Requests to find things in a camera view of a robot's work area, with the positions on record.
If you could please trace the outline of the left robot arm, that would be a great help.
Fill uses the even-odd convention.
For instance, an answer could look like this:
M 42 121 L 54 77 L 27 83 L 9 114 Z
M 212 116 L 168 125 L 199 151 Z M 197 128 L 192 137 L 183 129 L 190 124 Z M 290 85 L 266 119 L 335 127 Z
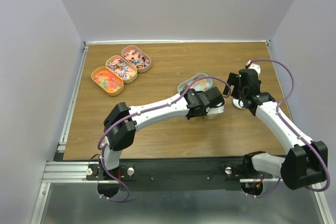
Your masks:
M 103 122 L 103 136 L 98 142 L 102 151 L 98 173 L 104 179 L 112 179 L 122 151 L 133 144 L 136 132 L 143 128 L 173 118 L 189 120 L 223 113 L 224 104 L 225 96 L 217 87 L 206 91 L 185 89 L 165 100 L 139 106 L 118 103 Z

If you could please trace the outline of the grey candy tray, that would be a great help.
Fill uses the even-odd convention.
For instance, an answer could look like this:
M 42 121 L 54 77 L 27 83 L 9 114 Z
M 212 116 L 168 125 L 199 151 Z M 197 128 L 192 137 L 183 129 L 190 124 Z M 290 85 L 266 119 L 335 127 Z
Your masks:
M 182 82 L 181 84 L 178 85 L 177 87 L 177 92 L 181 93 L 184 89 L 186 89 L 191 83 L 191 89 L 194 89 L 195 91 L 206 91 L 210 89 L 213 86 L 213 81 L 210 78 L 205 78 L 207 77 L 207 74 L 205 73 L 198 73 L 195 76 L 189 78 L 188 80 Z

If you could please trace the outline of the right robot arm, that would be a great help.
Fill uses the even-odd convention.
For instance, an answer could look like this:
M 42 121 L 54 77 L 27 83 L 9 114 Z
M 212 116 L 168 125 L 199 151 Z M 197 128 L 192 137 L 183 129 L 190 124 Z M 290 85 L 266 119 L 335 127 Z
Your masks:
M 328 148 L 322 141 L 314 141 L 304 134 L 281 111 L 268 92 L 261 92 L 261 82 L 255 69 L 241 69 L 230 73 L 224 95 L 237 99 L 253 116 L 260 119 L 278 139 L 286 157 L 259 151 L 244 156 L 242 173 L 249 178 L 259 172 L 277 176 L 292 190 L 313 184 L 330 183 L 328 173 Z

